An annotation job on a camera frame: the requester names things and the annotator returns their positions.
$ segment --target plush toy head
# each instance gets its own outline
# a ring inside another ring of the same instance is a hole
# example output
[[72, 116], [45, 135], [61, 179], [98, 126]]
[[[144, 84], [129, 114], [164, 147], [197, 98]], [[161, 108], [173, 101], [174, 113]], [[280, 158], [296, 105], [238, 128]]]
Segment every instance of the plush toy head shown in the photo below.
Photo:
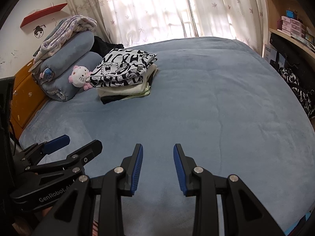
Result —
[[85, 82], [86, 78], [90, 76], [91, 72], [84, 66], [74, 66], [71, 75], [69, 76], [69, 83], [72, 83], [75, 87], [84, 87], [84, 90], [88, 90], [92, 87], [89, 83]]

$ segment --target blue bedspread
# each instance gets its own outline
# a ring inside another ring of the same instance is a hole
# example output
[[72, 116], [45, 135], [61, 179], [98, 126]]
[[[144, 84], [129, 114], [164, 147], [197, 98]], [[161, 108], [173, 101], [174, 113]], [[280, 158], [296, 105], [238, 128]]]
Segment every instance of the blue bedspread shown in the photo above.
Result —
[[94, 177], [142, 143], [138, 190], [122, 200], [129, 236], [192, 234], [195, 199], [180, 191], [175, 143], [214, 175], [239, 175], [282, 229], [299, 220], [315, 199], [315, 134], [277, 72], [235, 40], [191, 38], [137, 49], [158, 54], [149, 96], [103, 105], [92, 89], [68, 102], [50, 101], [21, 144], [69, 135], [69, 146], [43, 160], [51, 162], [99, 139], [103, 152], [85, 166]]

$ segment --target orange headboard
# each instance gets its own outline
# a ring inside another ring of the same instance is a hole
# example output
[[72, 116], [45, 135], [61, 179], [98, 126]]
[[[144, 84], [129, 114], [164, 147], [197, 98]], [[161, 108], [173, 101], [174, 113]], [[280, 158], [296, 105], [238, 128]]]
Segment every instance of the orange headboard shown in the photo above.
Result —
[[27, 124], [35, 116], [35, 113], [49, 99], [33, 80], [32, 73], [28, 72], [32, 64], [33, 60], [15, 74], [10, 121], [17, 139], [20, 138]]

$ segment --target white wall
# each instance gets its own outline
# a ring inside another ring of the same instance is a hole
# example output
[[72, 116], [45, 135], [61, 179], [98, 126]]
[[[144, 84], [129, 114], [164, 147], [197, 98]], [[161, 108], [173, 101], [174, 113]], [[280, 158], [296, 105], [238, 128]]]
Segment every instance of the white wall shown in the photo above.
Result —
[[[0, 30], [0, 78], [15, 75], [32, 58], [34, 52], [55, 28], [56, 22], [68, 18], [70, 10], [65, 6], [61, 11], [44, 16], [20, 28], [23, 18], [31, 11], [45, 9], [66, 0], [19, 0]], [[36, 26], [45, 25], [44, 35], [36, 38]]]

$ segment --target blue gripper pad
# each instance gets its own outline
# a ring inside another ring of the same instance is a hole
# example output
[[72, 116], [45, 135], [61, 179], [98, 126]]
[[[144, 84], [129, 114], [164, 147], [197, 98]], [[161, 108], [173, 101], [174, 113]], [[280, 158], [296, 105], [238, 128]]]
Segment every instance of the blue gripper pad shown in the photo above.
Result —
[[179, 186], [183, 194], [186, 195], [187, 194], [186, 175], [185, 175], [184, 167], [182, 165], [182, 161], [179, 156], [176, 145], [174, 145], [174, 148], [173, 148], [173, 156], [174, 156], [174, 163], [176, 167]]
[[137, 190], [137, 187], [138, 187], [139, 176], [140, 176], [140, 171], [141, 171], [141, 166], [142, 166], [142, 159], [143, 159], [143, 147], [142, 145], [140, 145], [137, 159], [136, 159], [132, 176], [131, 176], [132, 181], [131, 181], [130, 192], [132, 195], [134, 195], [134, 192]]
[[44, 145], [43, 154], [52, 154], [55, 151], [67, 146], [70, 143], [70, 137], [67, 135], [55, 138]]

